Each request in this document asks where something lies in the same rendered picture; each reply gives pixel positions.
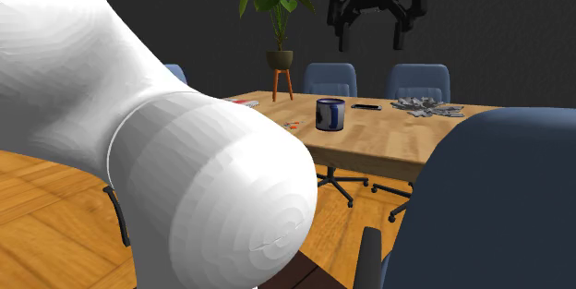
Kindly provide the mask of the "blue office chair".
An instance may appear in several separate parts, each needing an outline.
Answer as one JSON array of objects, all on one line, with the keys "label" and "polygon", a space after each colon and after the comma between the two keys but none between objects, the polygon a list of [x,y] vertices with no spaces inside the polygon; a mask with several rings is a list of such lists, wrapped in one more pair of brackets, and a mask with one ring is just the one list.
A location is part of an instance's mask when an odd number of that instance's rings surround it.
[{"label": "blue office chair", "polygon": [[304,93],[335,99],[356,97],[354,66],[349,63],[309,64],[305,71]]},{"label": "blue office chair", "polygon": [[165,64],[165,67],[168,68],[179,80],[187,84],[186,75],[182,67],[177,64]]},{"label": "blue office chair", "polygon": [[475,114],[440,141],[391,252],[361,241],[353,289],[576,289],[576,109]]},{"label": "blue office chair", "polygon": [[442,64],[398,64],[388,75],[384,98],[430,97],[450,102],[450,73]]}]

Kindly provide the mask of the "grey pile of flat pieces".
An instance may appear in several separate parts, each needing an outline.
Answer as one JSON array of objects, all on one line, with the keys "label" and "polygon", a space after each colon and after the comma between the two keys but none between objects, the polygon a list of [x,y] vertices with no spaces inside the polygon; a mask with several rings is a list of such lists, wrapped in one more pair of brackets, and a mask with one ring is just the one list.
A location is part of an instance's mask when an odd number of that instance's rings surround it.
[{"label": "grey pile of flat pieces", "polygon": [[430,97],[403,97],[390,105],[393,108],[404,110],[414,117],[430,117],[434,114],[447,117],[464,117],[461,112],[462,105],[446,106],[444,102],[437,102]]}]

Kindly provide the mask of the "blue mug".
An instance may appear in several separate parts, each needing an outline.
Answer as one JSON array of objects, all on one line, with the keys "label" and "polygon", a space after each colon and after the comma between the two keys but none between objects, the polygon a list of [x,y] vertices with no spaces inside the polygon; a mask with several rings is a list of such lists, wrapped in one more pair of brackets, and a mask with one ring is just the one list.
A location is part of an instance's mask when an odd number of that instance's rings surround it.
[{"label": "blue mug", "polygon": [[316,129],[322,131],[343,130],[345,101],[322,98],[316,102]]}]

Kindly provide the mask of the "potted plant on wooden stand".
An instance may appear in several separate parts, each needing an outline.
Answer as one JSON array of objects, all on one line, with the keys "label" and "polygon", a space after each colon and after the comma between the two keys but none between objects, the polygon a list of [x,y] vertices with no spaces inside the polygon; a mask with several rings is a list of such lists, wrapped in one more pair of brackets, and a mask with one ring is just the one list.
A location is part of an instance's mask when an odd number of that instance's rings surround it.
[{"label": "potted plant on wooden stand", "polygon": [[[248,5],[249,0],[239,0],[238,14],[241,18]],[[294,98],[290,67],[294,59],[294,53],[283,49],[283,43],[287,39],[286,30],[289,15],[301,5],[313,14],[316,13],[314,5],[310,0],[252,0],[257,12],[266,12],[270,15],[270,22],[273,27],[274,41],[277,49],[266,52],[266,60],[273,70],[272,100],[277,99],[279,75],[286,76],[290,99]]]}]

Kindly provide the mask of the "wooden table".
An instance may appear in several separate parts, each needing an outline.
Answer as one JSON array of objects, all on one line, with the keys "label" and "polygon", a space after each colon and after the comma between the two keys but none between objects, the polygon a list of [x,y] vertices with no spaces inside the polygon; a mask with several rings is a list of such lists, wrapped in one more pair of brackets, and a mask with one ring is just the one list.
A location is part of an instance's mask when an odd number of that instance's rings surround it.
[{"label": "wooden table", "polygon": [[[236,97],[256,100],[256,110],[283,125],[300,121],[290,132],[308,148],[314,163],[415,182],[429,156],[439,142],[466,118],[488,111],[488,106],[465,104],[464,117],[414,117],[395,109],[390,100],[346,97],[342,131],[320,131],[315,127],[314,94],[280,92],[272,100],[270,91],[252,91]],[[353,109],[356,103],[381,105],[382,110]]]}]

